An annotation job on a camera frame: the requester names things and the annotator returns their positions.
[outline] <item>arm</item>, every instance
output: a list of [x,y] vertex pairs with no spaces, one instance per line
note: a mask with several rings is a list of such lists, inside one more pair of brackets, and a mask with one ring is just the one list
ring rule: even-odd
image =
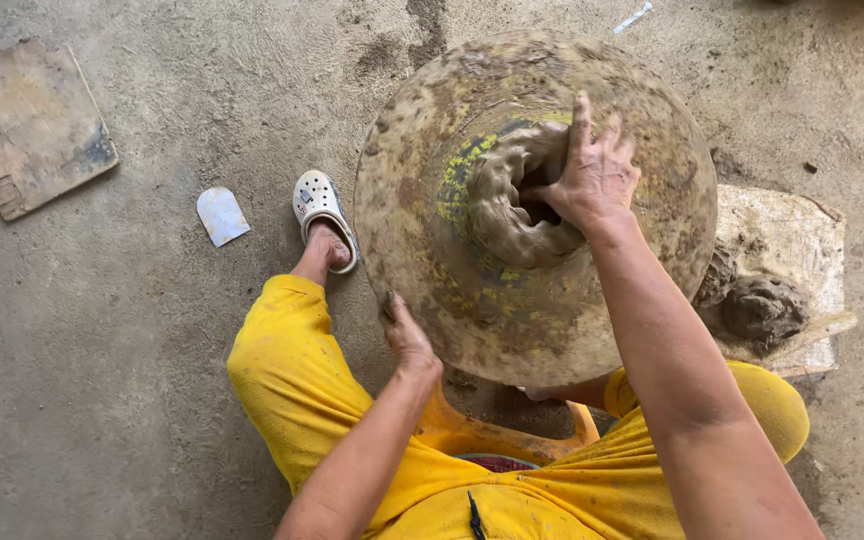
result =
[[390,291],[385,312],[385,337],[398,367],[362,420],[299,489],[275,539],[358,538],[389,489],[443,367],[402,297]]
[[640,176],[621,120],[593,143],[575,101],[562,178],[527,192],[588,239],[629,383],[678,520],[691,538],[821,538],[709,331],[649,250],[629,209]]

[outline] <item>person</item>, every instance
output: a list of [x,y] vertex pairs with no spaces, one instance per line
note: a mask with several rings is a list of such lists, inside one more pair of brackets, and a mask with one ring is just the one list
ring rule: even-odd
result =
[[310,224],[301,260],[266,282],[227,362],[294,494],[275,538],[822,537],[783,466],[809,433],[805,404],[778,376],[723,358],[630,210],[633,153],[617,116],[593,138],[579,92],[562,177],[522,193],[588,240],[623,364],[532,392],[621,419],[533,470],[491,472],[412,436],[443,363],[391,291],[384,328],[398,364],[370,398],[325,299],[330,267],[347,266],[354,244],[332,220]]

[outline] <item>hand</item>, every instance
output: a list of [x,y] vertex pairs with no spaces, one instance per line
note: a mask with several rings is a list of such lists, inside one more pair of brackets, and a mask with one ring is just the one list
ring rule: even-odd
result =
[[568,161],[561,178],[524,190],[519,201],[542,201],[583,232],[596,220],[626,214],[642,176],[632,166],[635,142],[622,139],[622,119],[612,114],[593,141],[589,95],[575,95]]
[[398,368],[404,371],[442,371],[442,361],[432,350],[429,338],[412,318],[409,307],[396,291],[386,293],[382,325],[389,349],[398,357]]

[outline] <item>black cord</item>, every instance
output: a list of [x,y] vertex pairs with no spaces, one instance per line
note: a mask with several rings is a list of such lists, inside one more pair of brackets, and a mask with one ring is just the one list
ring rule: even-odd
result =
[[482,518],[479,517],[479,508],[475,505],[472,491],[466,491],[468,494],[468,503],[472,506],[472,519],[468,520],[468,525],[472,527],[472,536],[475,540],[486,540],[485,533],[482,532]]

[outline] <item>orange stool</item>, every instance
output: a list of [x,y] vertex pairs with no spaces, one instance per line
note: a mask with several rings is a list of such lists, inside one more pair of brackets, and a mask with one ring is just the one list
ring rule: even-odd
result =
[[439,384],[426,403],[414,434],[422,444],[449,456],[493,454],[543,467],[599,439],[589,409],[572,401],[565,404],[572,413],[575,434],[567,439],[546,439],[462,414],[446,401]]

